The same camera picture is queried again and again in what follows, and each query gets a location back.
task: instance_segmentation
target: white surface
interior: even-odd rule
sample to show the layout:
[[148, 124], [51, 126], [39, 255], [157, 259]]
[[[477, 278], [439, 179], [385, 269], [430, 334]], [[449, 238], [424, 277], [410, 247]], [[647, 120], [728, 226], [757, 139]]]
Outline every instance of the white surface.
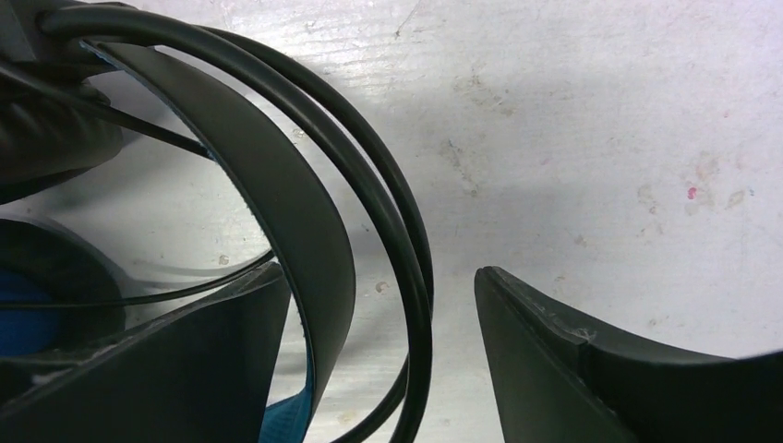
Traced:
[[[294, 56], [390, 145], [437, 272], [435, 376], [418, 441], [501, 441], [473, 298], [482, 266], [673, 345], [730, 356], [783, 345], [779, 3], [130, 3]], [[119, 92], [121, 104], [138, 96]], [[138, 114], [182, 127], [144, 103]], [[355, 197], [279, 121], [332, 191], [359, 273], [351, 336], [308, 438], [330, 441], [390, 386], [402, 309]], [[88, 237], [142, 280], [234, 265], [265, 246], [218, 168], [143, 140], [16, 208]], [[304, 378], [292, 332], [278, 396]]]

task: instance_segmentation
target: ear cup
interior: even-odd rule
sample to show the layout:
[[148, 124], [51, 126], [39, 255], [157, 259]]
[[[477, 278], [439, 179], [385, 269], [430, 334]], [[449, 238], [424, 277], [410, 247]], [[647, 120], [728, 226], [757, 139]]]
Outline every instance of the ear cup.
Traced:
[[[51, 301], [37, 285], [16, 272], [0, 269], [0, 301]], [[60, 313], [53, 310], [0, 310], [0, 356], [37, 353], [57, 336]]]
[[[3, 274], [7, 276], [9, 285], [5, 290], [6, 297], [17, 288], [16, 291], [25, 293], [28, 300], [35, 299], [30, 297], [39, 300], [47, 297], [56, 301], [120, 298], [114, 279], [90, 252], [60, 234], [22, 221], [0, 220], [0, 277]], [[7, 312], [24, 314], [21, 311]], [[47, 328], [58, 322], [56, 334], [48, 341], [47, 348], [78, 348], [87, 341], [125, 328], [123, 307], [68, 309], [55, 311], [59, 318], [42, 317], [49, 312], [30, 311], [26, 320], [40, 327], [27, 331], [29, 340], [35, 343], [46, 341]], [[15, 321], [19, 321], [18, 317], [0, 315], [0, 333]]]
[[[108, 102], [97, 90], [74, 91]], [[112, 159], [119, 126], [32, 94], [0, 101], [0, 204], [24, 198]]]

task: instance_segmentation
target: scratch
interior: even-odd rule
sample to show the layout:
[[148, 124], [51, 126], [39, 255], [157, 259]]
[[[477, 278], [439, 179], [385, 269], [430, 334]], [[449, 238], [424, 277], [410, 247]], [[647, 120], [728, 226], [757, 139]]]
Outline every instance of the scratch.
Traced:
[[748, 257], [748, 213], [742, 207], [742, 228], [740, 234], [740, 278], [745, 283], [745, 261]]
[[316, 19], [312, 21], [312, 23], [306, 23], [305, 28], [307, 29], [307, 33], [312, 33], [313, 28], [315, 28], [316, 23], [318, 23], [318, 20], [320, 19], [321, 14], [323, 14], [323, 9], [326, 7], [326, 4], [329, 3], [329, 0], [323, 0], [320, 2], [320, 6], [318, 8], [318, 13], [316, 13]]
[[470, 171], [463, 166], [460, 159], [463, 150], [456, 147], [450, 138], [443, 141], [440, 155], [451, 165], [451, 167], [460, 174], [463, 184], [466, 186], [465, 192], [471, 197], [478, 196], [478, 183], [473, 179]]
[[223, 19], [223, 26], [225, 27], [225, 30], [234, 30], [234, 26], [232, 26], [231, 22], [228, 19], [229, 11], [228, 8], [225, 7], [223, 3], [220, 3], [218, 5], [221, 11], [221, 18]]
[[764, 233], [764, 235], [766, 235], [766, 236], [767, 236], [767, 238], [769, 238], [769, 240], [771, 240], [771, 241], [772, 241], [772, 243], [774, 243], [775, 245], [777, 245], [777, 247], [779, 247], [780, 249], [783, 249], [783, 241], [780, 241], [780, 239], [778, 239], [777, 237], [775, 237], [774, 235], [772, 235], [771, 233], [769, 233], [769, 231], [767, 231], [767, 230], [766, 230], [766, 228], [765, 228], [764, 226], [755, 225], [755, 227], [756, 227], [756, 229], [758, 229], [759, 231], [761, 231], [762, 233]]
[[671, 20], [669, 20], [669, 23], [666, 24], [666, 27], [671, 28], [672, 25], [676, 24], [678, 21], [680, 21], [681, 18], [685, 17], [686, 13], [691, 12], [692, 6], [693, 5], [691, 4], [687, 4], [679, 14], [675, 15], [673, 18], [671, 18]]
[[421, 6], [422, 2], [424, 2], [424, 0], [418, 0], [418, 2], [416, 2], [416, 5], [414, 6], [414, 8], [413, 8], [413, 9], [411, 9], [411, 12], [408, 14], [408, 17], [406, 17], [406, 18], [405, 18], [405, 20], [403, 20], [403, 22], [402, 22], [402, 23], [400, 23], [400, 26], [399, 26], [399, 27], [397, 27], [397, 30], [394, 32], [394, 38], [395, 38], [395, 39], [397, 39], [397, 38], [399, 38], [399, 37], [400, 37], [400, 31], [401, 31], [401, 30], [403, 30], [403, 27], [404, 27], [404, 26], [405, 26], [405, 25], [406, 25], [406, 24], [407, 24], [409, 21], [411, 21], [411, 18], [413, 18], [413, 16], [414, 16], [414, 14], [416, 13], [416, 11], [418, 11], [418, 8]]

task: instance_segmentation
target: blue fabric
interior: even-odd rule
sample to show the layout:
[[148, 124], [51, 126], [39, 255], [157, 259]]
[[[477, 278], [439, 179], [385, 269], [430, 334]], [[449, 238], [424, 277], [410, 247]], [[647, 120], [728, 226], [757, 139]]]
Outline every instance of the blue fabric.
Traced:
[[310, 423], [313, 401], [312, 359], [307, 356], [305, 388], [294, 397], [267, 407], [259, 443], [302, 443]]
[[[45, 302], [51, 297], [16, 272], [0, 269], [0, 301]], [[0, 310], [0, 356], [37, 353], [57, 336], [60, 313]]]

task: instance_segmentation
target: headphones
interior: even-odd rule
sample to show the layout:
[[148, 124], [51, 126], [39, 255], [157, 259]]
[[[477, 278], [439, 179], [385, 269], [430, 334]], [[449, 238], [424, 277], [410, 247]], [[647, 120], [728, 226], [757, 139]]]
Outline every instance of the headphones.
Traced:
[[[30, 335], [25, 349], [12, 352], [40, 355], [104, 336], [121, 328], [125, 305], [217, 288], [277, 257], [305, 329], [307, 382], [302, 394], [268, 408], [260, 441], [304, 438], [353, 315], [355, 267], [343, 221], [318, 177], [269, 117], [223, 83], [155, 46], [196, 56], [266, 98], [316, 142], [358, 195], [400, 287], [409, 354], [378, 408], [336, 441], [363, 441], [400, 403], [402, 414], [391, 441], [413, 441], [431, 375], [432, 258], [413, 193], [389, 149], [339, 92], [286, 55], [224, 30], [122, 4], [0, 0], [0, 204], [110, 161], [123, 148], [125, 127], [218, 163], [272, 251], [216, 281], [120, 298], [108, 272], [83, 247], [25, 222], [0, 221], [0, 326], [4, 321], [48, 325]], [[113, 70], [127, 72], [151, 90], [197, 139], [112, 108], [89, 77]], [[379, 177], [324, 110], [358, 142]], [[52, 338], [57, 327], [90, 315], [97, 326], [87, 337]], [[277, 424], [267, 425], [271, 416], [280, 419]], [[279, 423], [285, 423], [285, 438]]]

